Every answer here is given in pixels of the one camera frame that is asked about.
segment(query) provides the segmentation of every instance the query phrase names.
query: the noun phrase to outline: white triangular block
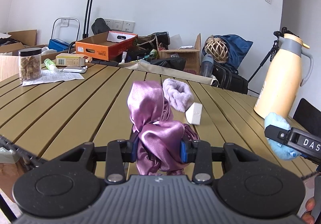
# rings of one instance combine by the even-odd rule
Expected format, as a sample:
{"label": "white triangular block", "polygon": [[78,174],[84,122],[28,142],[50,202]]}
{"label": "white triangular block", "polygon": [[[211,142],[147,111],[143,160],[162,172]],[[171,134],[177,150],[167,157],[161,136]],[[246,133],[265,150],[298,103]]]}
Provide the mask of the white triangular block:
{"label": "white triangular block", "polygon": [[185,112],[186,119],[190,124],[199,125],[202,114],[202,104],[193,103],[192,106]]}

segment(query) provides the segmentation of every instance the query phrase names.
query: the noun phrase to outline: blue box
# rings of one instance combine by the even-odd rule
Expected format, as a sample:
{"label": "blue box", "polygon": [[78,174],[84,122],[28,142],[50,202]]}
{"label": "blue box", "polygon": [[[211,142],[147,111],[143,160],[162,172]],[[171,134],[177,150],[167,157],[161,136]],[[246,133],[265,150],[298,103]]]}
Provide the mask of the blue box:
{"label": "blue box", "polygon": [[65,51],[68,49],[69,44],[65,41],[62,41],[60,39],[50,39],[49,40],[49,49],[57,50],[57,52]]}

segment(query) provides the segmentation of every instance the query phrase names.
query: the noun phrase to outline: small green bottle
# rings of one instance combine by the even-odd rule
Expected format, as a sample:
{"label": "small green bottle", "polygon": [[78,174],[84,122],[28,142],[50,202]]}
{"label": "small green bottle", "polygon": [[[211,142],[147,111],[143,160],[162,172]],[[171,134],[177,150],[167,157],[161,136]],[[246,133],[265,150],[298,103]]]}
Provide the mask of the small green bottle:
{"label": "small green bottle", "polygon": [[53,61],[51,61],[49,58],[44,60],[44,64],[47,67],[47,69],[49,71],[51,71],[52,73],[59,73],[59,70],[56,67],[55,63]]}

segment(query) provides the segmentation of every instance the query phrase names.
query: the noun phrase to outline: wicker ball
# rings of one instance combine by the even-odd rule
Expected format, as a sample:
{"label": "wicker ball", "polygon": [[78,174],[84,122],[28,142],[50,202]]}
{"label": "wicker ball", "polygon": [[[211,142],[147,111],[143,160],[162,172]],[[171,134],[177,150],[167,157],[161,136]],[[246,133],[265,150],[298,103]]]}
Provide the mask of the wicker ball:
{"label": "wicker ball", "polygon": [[229,56],[228,47],[221,38],[210,36],[204,45],[205,52],[211,54],[218,63],[226,63]]}

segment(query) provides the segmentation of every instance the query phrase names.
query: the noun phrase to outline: tripod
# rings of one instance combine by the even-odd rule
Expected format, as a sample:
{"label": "tripod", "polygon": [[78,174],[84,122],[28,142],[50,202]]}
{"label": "tripod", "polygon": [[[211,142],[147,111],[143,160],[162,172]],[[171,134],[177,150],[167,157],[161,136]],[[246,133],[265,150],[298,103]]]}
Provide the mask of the tripod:
{"label": "tripod", "polygon": [[279,51],[280,47],[279,47],[279,41],[280,41],[280,37],[284,37],[284,34],[292,34],[295,35],[294,33],[292,33],[290,30],[288,30],[287,27],[283,27],[281,29],[281,31],[275,31],[273,33],[277,39],[274,40],[274,44],[271,48],[271,50],[266,54],[266,56],[264,57],[264,59],[262,60],[262,62],[260,63],[259,67],[255,70],[255,72],[252,74],[252,76],[250,77],[250,79],[248,80],[248,82],[250,82],[253,77],[257,74],[257,72],[261,69],[261,67],[265,64],[265,62],[268,60],[268,58],[270,57],[270,62],[272,62],[274,56],[276,55],[276,53]]}

